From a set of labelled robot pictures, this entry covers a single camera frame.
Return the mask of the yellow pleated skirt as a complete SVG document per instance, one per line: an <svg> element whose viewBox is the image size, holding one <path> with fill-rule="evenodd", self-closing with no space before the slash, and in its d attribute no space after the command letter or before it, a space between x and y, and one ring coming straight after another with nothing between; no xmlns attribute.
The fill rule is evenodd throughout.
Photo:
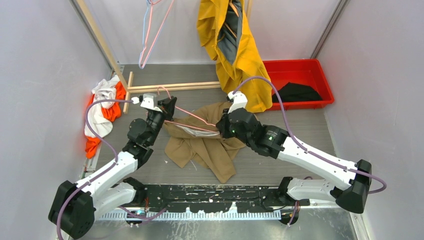
<svg viewBox="0 0 424 240"><path fill-rule="evenodd" d="M228 0L202 0L199 4L196 29L200 45L215 62L216 75L225 93L239 90L247 97L246 109L261 113L272 105L272 88L261 79L269 78L261 59L248 18L237 17L227 5ZM233 4L240 11L241 1ZM225 27L226 22L237 38Z"/></svg>

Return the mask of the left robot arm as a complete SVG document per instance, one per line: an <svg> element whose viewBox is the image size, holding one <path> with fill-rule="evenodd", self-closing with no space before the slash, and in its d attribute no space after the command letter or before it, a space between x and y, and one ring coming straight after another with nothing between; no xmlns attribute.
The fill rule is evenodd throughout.
<svg viewBox="0 0 424 240"><path fill-rule="evenodd" d="M128 142L114 158L93 174L75 183L68 180L59 185L48 219L56 225L59 240L66 233L73 239L83 237L94 222L124 204L141 206L146 200L145 186L127 175L141 168L151 157L165 121L172 120L177 98L162 100L145 93L130 100L147 110L146 119L133 120L128 129Z"/></svg>

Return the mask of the tan brown garment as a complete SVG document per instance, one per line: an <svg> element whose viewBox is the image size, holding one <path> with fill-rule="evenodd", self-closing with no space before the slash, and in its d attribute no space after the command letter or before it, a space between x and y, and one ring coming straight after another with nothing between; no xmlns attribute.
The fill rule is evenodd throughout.
<svg viewBox="0 0 424 240"><path fill-rule="evenodd" d="M229 102L213 103L200 107L193 114L215 125L221 119L223 110L230 106ZM196 161L209 168L222 184L236 174L233 160L246 146L244 143L234 137L222 138L217 128L205 125L190 115L174 118L172 122L217 131L206 132L165 122L163 128L170 137L164 151L180 168L184 168L190 161Z"/></svg>

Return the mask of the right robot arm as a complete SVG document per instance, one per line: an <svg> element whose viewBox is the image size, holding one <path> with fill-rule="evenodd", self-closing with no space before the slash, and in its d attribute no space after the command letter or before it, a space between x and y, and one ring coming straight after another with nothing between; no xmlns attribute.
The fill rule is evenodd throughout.
<svg viewBox="0 0 424 240"><path fill-rule="evenodd" d="M321 177L284 177L277 192L281 204L314 199L334 202L352 213L364 212L372 183L370 162L352 162L327 154L292 137L287 130L261 124L244 108L225 109L216 126L225 139L236 138L261 156L287 161Z"/></svg>

